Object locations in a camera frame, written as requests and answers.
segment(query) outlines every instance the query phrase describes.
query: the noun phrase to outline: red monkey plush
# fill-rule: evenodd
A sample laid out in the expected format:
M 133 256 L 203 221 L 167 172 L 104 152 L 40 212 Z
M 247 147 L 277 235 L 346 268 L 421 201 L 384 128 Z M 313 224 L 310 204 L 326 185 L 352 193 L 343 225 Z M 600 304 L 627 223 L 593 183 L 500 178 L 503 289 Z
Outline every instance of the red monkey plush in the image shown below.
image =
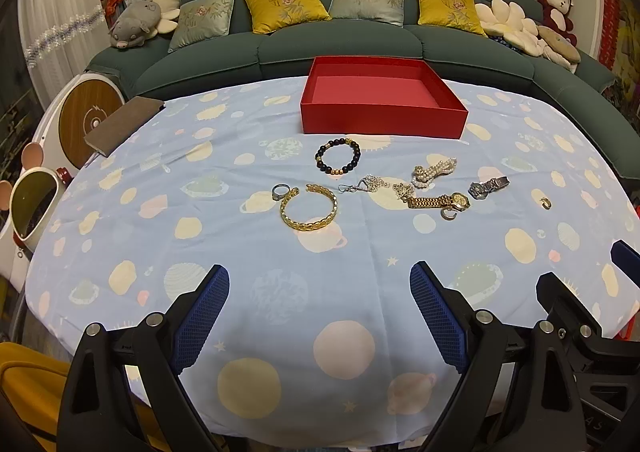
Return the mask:
M 544 26 L 551 28 L 556 33 L 562 35 L 574 47 L 578 39 L 573 33 L 569 33 L 574 28 L 574 23 L 567 17 L 574 0 L 538 0 L 542 4 Z

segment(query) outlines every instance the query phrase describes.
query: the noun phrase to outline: gray pig plush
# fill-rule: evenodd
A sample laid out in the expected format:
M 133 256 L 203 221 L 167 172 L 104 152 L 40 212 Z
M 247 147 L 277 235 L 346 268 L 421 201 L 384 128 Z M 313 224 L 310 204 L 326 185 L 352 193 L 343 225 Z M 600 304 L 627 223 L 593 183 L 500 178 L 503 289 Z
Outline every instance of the gray pig plush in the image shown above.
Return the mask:
M 160 6 L 152 0 L 135 0 L 111 26 L 111 45 L 120 49 L 142 46 L 145 40 L 158 34 Z

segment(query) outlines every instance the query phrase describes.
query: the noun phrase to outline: green sofa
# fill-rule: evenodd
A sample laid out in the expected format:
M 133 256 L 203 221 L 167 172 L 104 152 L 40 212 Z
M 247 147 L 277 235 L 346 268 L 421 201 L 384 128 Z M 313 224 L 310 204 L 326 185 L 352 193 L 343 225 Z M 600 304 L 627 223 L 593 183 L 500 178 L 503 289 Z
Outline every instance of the green sofa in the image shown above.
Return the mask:
M 491 0 L 476 0 L 489 3 Z M 535 0 L 515 1 L 536 21 Z M 331 0 L 322 0 L 329 9 Z M 252 33 L 244 0 L 236 0 L 230 34 L 167 53 L 169 38 L 143 47 L 98 53 L 87 70 L 110 76 L 124 95 L 168 100 L 256 80 L 306 75 L 318 55 L 379 55 L 424 59 L 445 79 L 483 84 L 550 103 L 599 149 L 623 185 L 640 182 L 640 137 L 600 93 L 614 75 L 582 53 L 576 74 L 543 58 L 521 55 L 488 38 L 457 29 L 418 26 L 418 0 L 404 0 L 404 28 L 334 19 Z

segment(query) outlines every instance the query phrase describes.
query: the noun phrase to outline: blue gripper pad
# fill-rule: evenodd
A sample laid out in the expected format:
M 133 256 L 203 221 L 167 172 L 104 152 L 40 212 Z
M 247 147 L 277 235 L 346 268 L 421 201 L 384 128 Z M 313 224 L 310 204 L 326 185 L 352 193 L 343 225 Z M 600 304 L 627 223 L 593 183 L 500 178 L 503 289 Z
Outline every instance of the blue gripper pad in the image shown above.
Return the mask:
M 469 365 L 465 333 L 420 264 L 412 267 L 409 285 L 445 363 L 463 374 Z
M 638 252 L 625 241 L 617 241 L 611 247 L 611 261 L 640 288 L 640 255 Z
M 198 358 L 229 295 L 229 274 L 219 267 L 174 335 L 171 368 L 178 375 Z

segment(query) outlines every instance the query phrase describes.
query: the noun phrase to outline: wooden panel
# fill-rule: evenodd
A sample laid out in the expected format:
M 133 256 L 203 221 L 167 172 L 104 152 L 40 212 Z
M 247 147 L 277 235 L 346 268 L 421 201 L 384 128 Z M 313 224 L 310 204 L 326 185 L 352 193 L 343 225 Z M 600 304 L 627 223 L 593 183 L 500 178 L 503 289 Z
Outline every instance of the wooden panel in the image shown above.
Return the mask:
M 82 168 L 94 152 L 84 136 L 121 105 L 116 90 L 103 80 L 85 80 L 69 93 L 60 111 L 58 132 L 62 150 L 76 168 Z

